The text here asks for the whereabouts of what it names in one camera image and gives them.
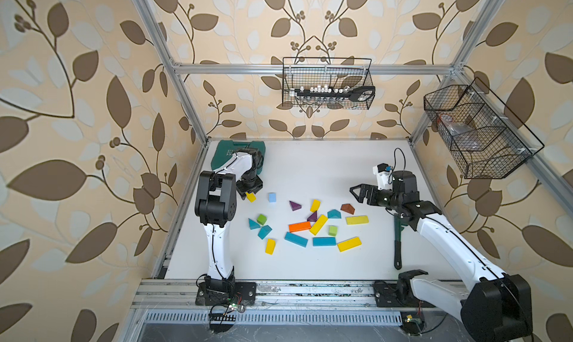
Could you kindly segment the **teal triangle block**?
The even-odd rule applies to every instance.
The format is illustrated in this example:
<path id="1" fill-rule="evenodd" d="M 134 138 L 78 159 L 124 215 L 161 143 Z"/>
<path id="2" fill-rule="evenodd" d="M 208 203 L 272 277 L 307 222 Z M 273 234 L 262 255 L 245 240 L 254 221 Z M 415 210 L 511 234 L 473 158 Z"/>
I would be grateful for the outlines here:
<path id="1" fill-rule="evenodd" d="M 252 219 L 249 219 L 249 228 L 250 228 L 250 230 L 260 229 L 261 225 L 258 222 L 254 221 Z"/>

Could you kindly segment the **yellow small block bottom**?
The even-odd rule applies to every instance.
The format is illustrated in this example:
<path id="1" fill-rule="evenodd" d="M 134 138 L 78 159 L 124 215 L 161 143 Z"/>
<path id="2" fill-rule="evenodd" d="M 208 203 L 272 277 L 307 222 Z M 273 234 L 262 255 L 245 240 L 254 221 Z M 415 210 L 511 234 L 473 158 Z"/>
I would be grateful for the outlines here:
<path id="1" fill-rule="evenodd" d="M 267 240 L 267 245 L 266 245 L 266 248 L 265 248 L 265 253 L 268 254 L 268 255 L 272 255 L 272 254 L 274 253 L 274 251 L 275 251 L 276 244 L 277 244 L 277 242 L 276 242 L 275 239 L 269 238 L 269 239 Z"/>

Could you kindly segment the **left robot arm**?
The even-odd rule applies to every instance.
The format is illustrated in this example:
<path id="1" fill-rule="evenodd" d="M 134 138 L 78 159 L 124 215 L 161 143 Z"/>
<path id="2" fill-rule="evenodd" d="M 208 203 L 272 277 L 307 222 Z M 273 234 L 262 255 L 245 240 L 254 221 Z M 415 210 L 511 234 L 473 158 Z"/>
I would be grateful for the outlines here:
<path id="1" fill-rule="evenodd" d="M 194 212 L 207 234 L 210 258 L 207 276 L 212 279 L 234 277 L 227 224 L 234 219 L 237 199 L 244 200 L 248 194 L 256 194 L 263 188 L 259 177 L 263 165 L 263 152 L 245 148 L 234 152 L 216 170 L 200 173 Z"/>

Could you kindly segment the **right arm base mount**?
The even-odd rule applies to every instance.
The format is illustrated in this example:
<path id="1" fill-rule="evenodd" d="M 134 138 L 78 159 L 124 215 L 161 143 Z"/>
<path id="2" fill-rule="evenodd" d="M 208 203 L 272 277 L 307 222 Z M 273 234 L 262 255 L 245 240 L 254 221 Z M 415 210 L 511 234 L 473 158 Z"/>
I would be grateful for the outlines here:
<path id="1" fill-rule="evenodd" d="M 434 308 L 431 303 L 414 297 L 411 279 L 428 275 L 423 270 L 409 270 L 398 275 L 396 282 L 374 281 L 373 290 L 376 306 L 379 308 Z"/>

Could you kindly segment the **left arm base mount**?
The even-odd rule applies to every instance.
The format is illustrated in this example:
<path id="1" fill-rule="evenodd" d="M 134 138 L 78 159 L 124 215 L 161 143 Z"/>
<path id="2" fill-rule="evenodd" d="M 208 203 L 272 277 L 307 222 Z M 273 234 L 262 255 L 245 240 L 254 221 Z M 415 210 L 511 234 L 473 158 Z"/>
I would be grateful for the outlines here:
<path id="1" fill-rule="evenodd" d="M 214 279 L 203 276 L 196 281 L 198 292 L 195 298 L 197 306 L 253 306 L 257 296 L 255 282 L 237 282 L 232 279 Z"/>

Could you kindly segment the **teal wedge block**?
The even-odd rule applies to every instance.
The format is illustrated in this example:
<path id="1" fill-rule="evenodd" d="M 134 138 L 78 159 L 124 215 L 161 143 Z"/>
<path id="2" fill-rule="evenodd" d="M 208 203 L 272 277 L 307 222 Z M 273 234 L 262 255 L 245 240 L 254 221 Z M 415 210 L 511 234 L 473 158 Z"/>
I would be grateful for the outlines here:
<path id="1" fill-rule="evenodd" d="M 262 226 L 259 230 L 258 237 L 264 240 L 272 231 L 271 226 Z"/>

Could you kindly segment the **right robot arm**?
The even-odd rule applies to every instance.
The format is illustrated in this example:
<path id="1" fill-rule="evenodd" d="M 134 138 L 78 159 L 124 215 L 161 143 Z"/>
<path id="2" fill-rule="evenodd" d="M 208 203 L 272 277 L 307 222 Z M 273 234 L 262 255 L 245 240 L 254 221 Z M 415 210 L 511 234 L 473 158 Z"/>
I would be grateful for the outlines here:
<path id="1" fill-rule="evenodd" d="M 462 285 L 442 281 L 424 270 L 400 273 L 395 295 L 400 303 L 426 302 L 459 320 L 474 341 L 511 341 L 533 334 L 531 287 L 478 252 L 431 201 L 422 200 L 416 176 L 375 167 L 377 185 L 349 189 L 358 203 L 385 209 L 401 225 L 419 233 L 458 274 Z"/>

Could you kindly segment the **orange rectangular block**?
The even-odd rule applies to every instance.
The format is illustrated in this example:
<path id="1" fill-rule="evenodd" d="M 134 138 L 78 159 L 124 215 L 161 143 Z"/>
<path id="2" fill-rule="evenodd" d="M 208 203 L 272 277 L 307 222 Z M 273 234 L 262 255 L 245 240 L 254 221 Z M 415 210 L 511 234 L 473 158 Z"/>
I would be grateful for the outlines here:
<path id="1" fill-rule="evenodd" d="M 311 222 L 308 222 L 308 221 L 296 223 L 296 224 L 290 224 L 289 225 L 289 232 L 295 233 L 295 232 L 307 231 L 307 230 L 310 230 L 312 228 L 312 225 L 313 224 Z"/>

